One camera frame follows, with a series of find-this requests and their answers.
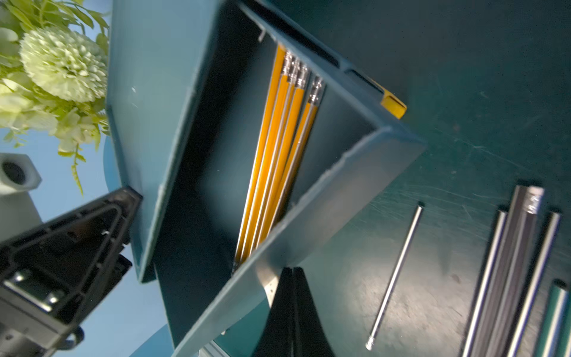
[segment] pencil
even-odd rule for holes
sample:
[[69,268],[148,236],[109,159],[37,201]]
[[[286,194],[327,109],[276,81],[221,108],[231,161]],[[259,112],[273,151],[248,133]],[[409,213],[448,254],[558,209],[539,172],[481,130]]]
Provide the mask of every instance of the pencil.
[[264,210],[264,214],[262,217],[260,234],[256,237],[253,249],[256,249],[260,245],[260,243],[266,239],[268,232],[270,231],[270,223],[274,217],[274,211],[277,206],[277,201],[276,201],[276,198],[278,197],[277,193],[280,186],[280,182],[282,181],[282,176],[284,174],[284,169],[286,167],[289,152],[292,147],[293,135],[295,133],[295,128],[297,126],[297,119],[299,117],[301,104],[303,101],[303,97],[305,95],[305,86],[307,84],[308,77],[309,77],[309,68],[306,65],[301,65],[299,75],[297,76],[295,91],[293,93],[293,99],[291,103],[291,108],[289,110],[287,123],[285,124],[285,132],[282,140],[282,145],[279,150],[278,162],[274,172],[274,177],[272,177],[272,182],[270,185],[270,193],[268,194],[268,203],[266,204],[266,209]]
[[278,188],[278,203],[274,209],[273,217],[271,219],[270,228],[273,227],[279,219],[281,211],[284,209],[284,205],[287,200],[287,195],[293,184],[293,180],[297,173],[299,163],[301,161],[301,156],[303,155],[303,150],[305,144],[307,143],[307,138],[311,127],[315,120],[315,115],[317,114],[317,109],[321,103],[321,98],[323,97],[323,90],[325,89],[325,83],[320,77],[315,77],[311,83],[311,92],[309,92],[309,98],[307,99],[307,104],[301,116],[301,122],[297,128],[295,134],[295,139],[293,140],[295,147],[289,153],[288,161],[285,164],[284,174],[282,176],[282,181]]
[[295,93],[295,89],[296,89],[296,83],[297,83],[297,76],[299,74],[299,70],[300,70],[300,62],[298,59],[295,59],[293,65],[291,67],[291,70],[289,72],[288,93],[285,97],[284,107],[282,109],[282,112],[279,113],[279,116],[278,116],[280,118],[280,127],[278,129],[277,140],[274,143],[274,149],[272,150],[272,153],[271,153],[271,160],[269,161],[270,164],[268,166],[268,176],[266,177],[265,182],[261,182],[262,186],[260,188],[263,188],[263,190],[262,190],[262,195],[260,197],[260,199],[261,199],[260,210],[258,211],[257,217],[252,217],[252,218],[255,218],[254,235],[252,236],[252,244],[250,245],[250,250],[247,252],[248,256],[250,256],[252,254],[252,252],[254,251],[254,249],[256,249],[256,242],[258,241],[259,236],[260,236],[260,231],[262,228],[262,219],[263,219],[264,212],[266,211],[266,207],[268,205],[268,196],[270,193],[271,183],[272,183],[272,180],[273,180],[274,175],[275,175],[275,169],[276,169],[276,164],[278,162],[279,150],[280,150],[280,147],[282,145],[282,142],[284,139],[284,133],[285,133],[286,127],[287,127],[287,119],[289,118],[289,110],[291,108],[292,99],[294,97],[294,93]]
[[266,139],[268,136],[270,121],[272,120],[272,112],[274,110],[274,104],[276,102],[276,95],[278,93],[278,85],[280,82],[280,73],[282,71],[285,55],[286,55],[286,49],[281,44],[278,44],[278,48],[276,50],[276,57],[274,59],[274,67],[272,69],[272,77],[270,79],[270,87],[268,88],[268,97],[266,99],[266,106],[264,108],[264,115],[262,117],[262,127],[260,128],[260,136],[258,137],[258,146],[256,148],[256,155],[254,158],[254,167],[252,169],[252,175],[250,176],[250,185],[248,186],[246,205],[244,207],[242,223],[240,225],[240,234],[238,236],[238,242],[236,244],[236,254],[234,257],[234,265],[232,266],[232,272],[234,272],[237,269],[238,264],[240,263],[240,255],[242,254],[242,249],[244,246],[244,238],[246,235],[246,224],[248,222],[248,218],[250,217],[250,210],[252,208],[252,201],[254,199],[254,191],[256,188],[256,183],[258,181],[258,174],[260,172],[260,165],[262,163],[262,156],[264,152],[264,147],[266,145]]
[[278,138],[278,133],[280,130],[281,114],[284,110],[286,103],[286,97],[289,91],[289,72],[293,64],[293,55],[291,52],[286,52],[282,72],[280,74],[280,82],[278,85],[278,94],[276,96],[276,102],[272,111],[272,119],[270,122],[270,127],[268,129],[268,135],[266,138],[266,143],[264,145],[262,163],[260,170],[258,172],[258,179],[256,181],[254,189],[254,198],[252,200],[252,207],[250,209],[250,216],[248,217],[248,223],[246,224],[246,233],[244,236],[244,245],[242,246],[242,251],[240,253],[239,263],[242,264],[248,258],[250,254],[250,247],[254,239],[255,224],[259,215],[260,205],[262,203],[263,195],[263,185],[266,183],[271,157],[274,150],[276,140]]

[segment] blue sky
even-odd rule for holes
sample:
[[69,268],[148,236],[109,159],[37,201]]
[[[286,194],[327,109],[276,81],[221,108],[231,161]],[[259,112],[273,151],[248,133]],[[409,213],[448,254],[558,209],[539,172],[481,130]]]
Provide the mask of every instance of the blue sky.
[[[111,0],[85,0],[88,9],[108,13]],[[0,129],[0,138],[6,135]],[[27,154],[42,176],[40,186],[30,193],[40,217],[45,222],[108,192],[103,175],[103,142],[98,152],[84,145],[86,163],[78,166],[84,196],[71,176],[70,158],[57,154],[58,140],[46,133],[29,132],[27,143],[14,149],[0,141],[0,152]],[[130,248],[123,255],[132,261]],[[82,323],[86,338],[76,349],[57,352],[57,357],[128,357],[166,323],[157,282],[141,285],[131,269],[116,288]]]

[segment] flower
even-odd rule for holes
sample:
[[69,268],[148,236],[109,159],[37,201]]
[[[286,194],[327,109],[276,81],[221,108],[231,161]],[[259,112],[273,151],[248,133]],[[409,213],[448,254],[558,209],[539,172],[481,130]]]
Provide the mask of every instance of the flower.
[[27,33],[20,45],[26,73],[48,93],[76,102],[105,96],[107,57],[86,36],[50,27]]
[[72,153],[77,145],[93,141],[97,130],[92,117],[81,117],[77,109],[67,113],[58,123],[54,136],[59,139],[58,151]]

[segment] white flower bouquet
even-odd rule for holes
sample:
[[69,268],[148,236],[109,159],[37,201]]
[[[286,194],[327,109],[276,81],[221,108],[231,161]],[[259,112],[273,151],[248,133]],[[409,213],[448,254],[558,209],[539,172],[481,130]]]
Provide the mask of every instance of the white flower bouquet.
[[[96,41],[85,26],[99,25]],[[77,25],[83,34],[69,29]],[[103,15],[74,2],[5,0],[0,3],[0,127],[18,147],[28,130],[59,139],[58,154],[73,159],[77,174],[82,144],[97,149],[108,135],[107,89],[109,26]]]

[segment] scratches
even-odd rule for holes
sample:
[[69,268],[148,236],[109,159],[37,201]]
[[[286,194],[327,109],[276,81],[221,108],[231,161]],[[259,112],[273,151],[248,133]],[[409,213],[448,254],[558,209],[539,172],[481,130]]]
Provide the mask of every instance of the scratches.
[[450,135],[450,134],[448,134],[448,133],[445,133],[445,132],[443,132],[442,130],[438,129],[437,127],[435,127],[434,130],[436,130],[436,131],[442,133],[443,135],[445,135],[445,136],[447,136],[447,137],[453,139],[454,142],[460,142],[460,143],[463,143],[463,144],[469,146],[472,150],[477,150],[477,151],[479,151],[479,152],[481,152],[481,153],[490,155],[490,156],[492,156],[492,157],[494,157],[494,158],[496,158],[496,159],[498,159],[498,160],[501,160],[501,161],[507,162],[507,163],[509,163],[509,164],[512,164],[512,165],[516,166],[516,167],[519,168],[519,169],[522,169],[522,170],[525,170],[525,171],[531,171],[531,169],[529,169],[529,168],[527,168],[527,167],[525,167],[525,166],[523,166],[523,165],[520,165],[520,164],[518,164],[518,163],[515,162],[515,161],[512,161],[512,160],[510,160],[510,159],[504,158],[504,157],[502,157],[502,156],[500,156],[500,155],[497,155],[497,154],[495,154],[495,153],[493,153],[493,152],[487,150],[485,146],[482,146],[482,145],[474,145],[474,144],[471,143],[470,141],[463,140],[463,139],[460,139],[460,138],[458,138],[458,137],[455,137],[454,135]]
[[440,85],[440,77],[438,76],[438,74],[435,74],[436,77],[436,86],[438,87],[438,92],[440,93],[440,96],[443,97],[444,93],[442,92],[442,86]]
[[488,238],[484,237],[484,236],[481,235],[481,234],[475,233],[475,232],[474,232],[474,229],[464,229],[464,228],[461,228],[461,227],[456,227],[456,229],[459,230],[459,231],[461,231],[462,233],[464,233],[466,236],[472,236],[472,237],[477,238],[477,239],[479,239],[479,240],[481,240],[481,241],[483,241],[483,242],[487,242],[487,241],[488,241]]
[[469,200],[475,200],[475,201],[478,201],[478,202],[490,204],[489,202],[484,202],[484,201],[475,199],[475,198],[473,198],[473,197],[463,196],[463,195],[457,194],[457,193],[452,192],[452,191],[444,190],[443,188],[439,188],[439,187],[426,186],[426,185],[416,185],[416,184],[414,184],[414,185],[409,185],[409,186],[410,186],[410,187],[418,187],[418,188],[428,188],[428,189],[430,189],[430,190],[441,191],[441,192],[444,192],[444,193],[446,193],[446,194],[453,195],[453,196],[456,196],[456,197],[460,197],[460,198],[464,198],[464,199],[469,199]]
[[452,310],[452,311],[454,311],[455,313],[457,313],[460,317],[464,317],[464,316],[462,316],[462,314],[459,313],[458,310],[456,310],[454,307],[448,306],[448,308],[450,308],[450,310]]
[[528,118],[528,120],[525,122],[525,124],[523,124],[520,128],[520,130],[525,130],[527,128],[529,128],[532,124],[534,124],[535,122],[537,122],[538,119],[541,119],[545,116],[545,113],[542,114],[537,114],[531,118]]
[[475,193],[472,193],[472,195],[474,195],[474,196],[476,196],[476,197],[480,197],[480,198],[499,199],[499,200],[502,200],[502,201],[506,201],[506,200],[509,199],[509,198],[506,198],[506,197],[499,197],[499,196],[482,196],[482,195],[477,195],[477,194],[475,194]]
[[468,212],[468,209],[466,208],[466,205],[465,205],[465,204],[462,205],[462,208],[464,209],[464,212],[466,212],[466,214],[468,215],[468,217],[470,217],[470,220],[474,220],[474,219],[472,218],[472,216],[470,216],[470,212]]

